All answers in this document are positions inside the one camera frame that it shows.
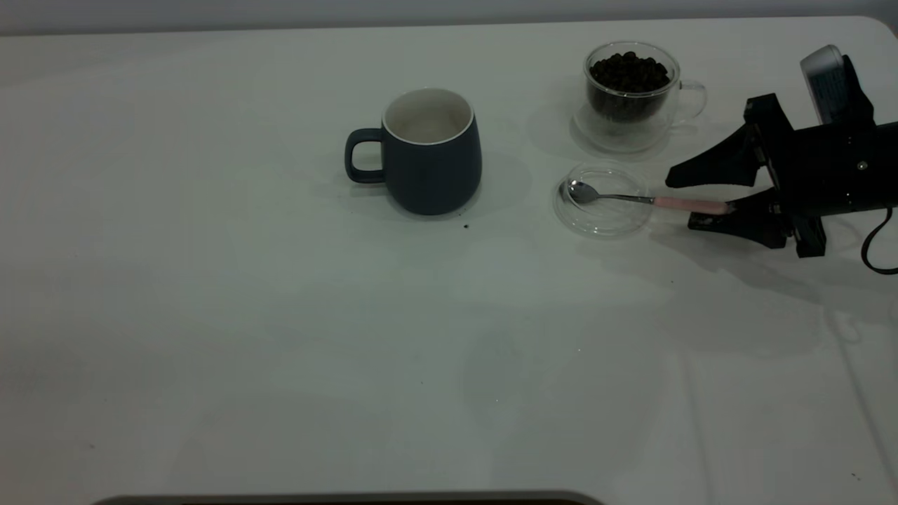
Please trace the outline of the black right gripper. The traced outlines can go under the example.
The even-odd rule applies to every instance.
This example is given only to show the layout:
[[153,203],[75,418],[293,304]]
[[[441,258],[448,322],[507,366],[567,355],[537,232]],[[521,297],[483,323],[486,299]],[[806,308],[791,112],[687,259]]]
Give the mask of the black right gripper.
[[793,128],[775,95],[748,100],[744,119],[715,147],[672,166],[665,185],[752,187],[766,168],[773,187],[728,201],[725,215],[690,214],[690,230],[770,249],[794,238],[799,257],[821,257],[822,218],[896,206],[896,124],[876,124],[867,96],[850,97],[840,121],[812,128]]

